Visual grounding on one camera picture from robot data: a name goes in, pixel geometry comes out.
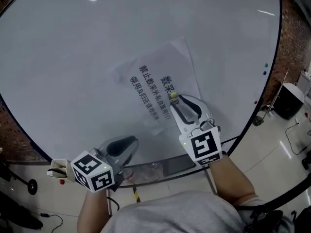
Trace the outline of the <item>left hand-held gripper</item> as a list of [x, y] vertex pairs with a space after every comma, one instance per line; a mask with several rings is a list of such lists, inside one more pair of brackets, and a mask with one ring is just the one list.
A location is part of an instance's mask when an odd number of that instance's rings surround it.
[[83, 151], [71, 162], [75, 181], [92, 193], [107, 188], [116, 191], [124, 181], [123, 166], [129, 164], [138, 147], [139, 140], [128, 135], [110, 138], [97, 149]]

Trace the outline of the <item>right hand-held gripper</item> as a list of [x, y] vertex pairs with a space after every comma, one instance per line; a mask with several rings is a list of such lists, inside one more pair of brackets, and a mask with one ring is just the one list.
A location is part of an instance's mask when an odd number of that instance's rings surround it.
[[[220, 142], [220, 128], [214, 125], [212, 114], [206, 103], [196, 97], [179, 95], [179, 98], [197, 114], [188, 121], [182, 111], [173, 103], [171, 113], [181, 133], [179, 141], [191, 160], [200, 166], [208, 166], [223, 157]], [[203, 122], [198, 125], [196, 119]]]

